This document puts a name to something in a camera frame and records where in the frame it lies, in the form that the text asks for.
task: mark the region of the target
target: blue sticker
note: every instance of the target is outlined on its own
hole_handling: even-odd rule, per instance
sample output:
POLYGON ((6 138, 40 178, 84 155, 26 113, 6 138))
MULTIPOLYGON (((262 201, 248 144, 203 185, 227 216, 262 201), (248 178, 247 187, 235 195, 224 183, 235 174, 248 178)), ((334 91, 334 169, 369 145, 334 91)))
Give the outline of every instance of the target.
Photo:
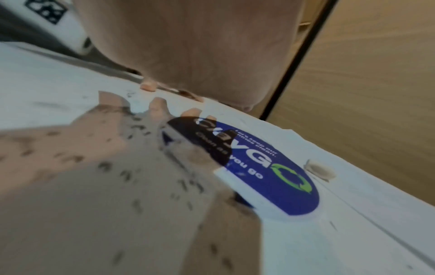
POLYGON ((288 215, 318 207, 319 192, 305 171, 265 141, 207 119, 176 118, 168 124, 288 215))

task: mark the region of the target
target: small beige object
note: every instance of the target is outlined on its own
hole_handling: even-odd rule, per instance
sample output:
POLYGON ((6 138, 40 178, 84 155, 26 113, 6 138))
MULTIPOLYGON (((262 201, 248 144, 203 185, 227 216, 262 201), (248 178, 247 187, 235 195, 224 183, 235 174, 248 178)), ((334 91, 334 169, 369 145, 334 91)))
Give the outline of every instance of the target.
POLYGON ((324 180, 332 180, 337 176, 334 170, 312 159, 309 159, 307 161, 307 163, 304 166, 304 169, 306 171, 310 171, 315 176, 318 176, 319 178, 324 180))

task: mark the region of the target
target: circular sticker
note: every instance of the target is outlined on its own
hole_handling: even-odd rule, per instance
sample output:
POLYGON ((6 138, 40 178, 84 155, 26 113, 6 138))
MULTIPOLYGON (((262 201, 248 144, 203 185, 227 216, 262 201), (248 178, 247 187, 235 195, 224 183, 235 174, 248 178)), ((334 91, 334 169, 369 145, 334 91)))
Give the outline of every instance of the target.
POLYGON ((265 141, 208 119, 179 117, 168 124, 288 215, 318 207, 319 192, 305 171, 265 141))

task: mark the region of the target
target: black and white pattern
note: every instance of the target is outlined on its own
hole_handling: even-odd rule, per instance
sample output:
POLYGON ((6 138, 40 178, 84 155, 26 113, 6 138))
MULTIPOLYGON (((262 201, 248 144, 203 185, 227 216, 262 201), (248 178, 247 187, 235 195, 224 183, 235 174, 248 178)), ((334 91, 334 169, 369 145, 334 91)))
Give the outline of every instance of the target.
POLYGON ((60 21, 68 10, 55 0, 27 0, 24 5, 54 25, 60 21))

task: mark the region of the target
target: wooden wall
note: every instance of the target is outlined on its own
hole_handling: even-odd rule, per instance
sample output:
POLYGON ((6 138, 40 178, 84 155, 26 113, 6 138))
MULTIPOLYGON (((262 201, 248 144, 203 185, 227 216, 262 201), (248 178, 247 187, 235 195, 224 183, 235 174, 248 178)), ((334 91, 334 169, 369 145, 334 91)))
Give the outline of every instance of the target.
POLYGON ((435 1, 339 0, 268 121, 435 205, 435 1))

